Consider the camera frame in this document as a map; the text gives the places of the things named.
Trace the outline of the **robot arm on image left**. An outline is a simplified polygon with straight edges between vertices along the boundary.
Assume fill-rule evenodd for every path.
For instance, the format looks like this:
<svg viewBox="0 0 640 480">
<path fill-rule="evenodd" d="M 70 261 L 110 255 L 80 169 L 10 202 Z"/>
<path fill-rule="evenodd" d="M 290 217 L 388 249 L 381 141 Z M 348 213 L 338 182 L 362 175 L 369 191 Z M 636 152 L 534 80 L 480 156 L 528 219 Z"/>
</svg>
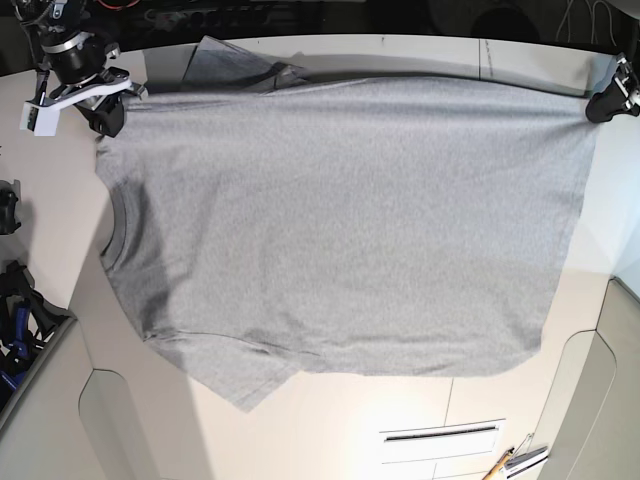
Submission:
<svg viewBox="0 0 640 480">
<path fill-rule="evenodd" d="M 146 88 L 127 70 L 108 64 L 121 54 L 113 30 L 94 21 L 86 1 L 14 1 L 12 6 L 36 72 L 20 128 L 54 136 L 61 112 L 74 107 L 91 130 L 116 137 L 125 124 L 123 97 L 142 97 Z"/>
</svg>

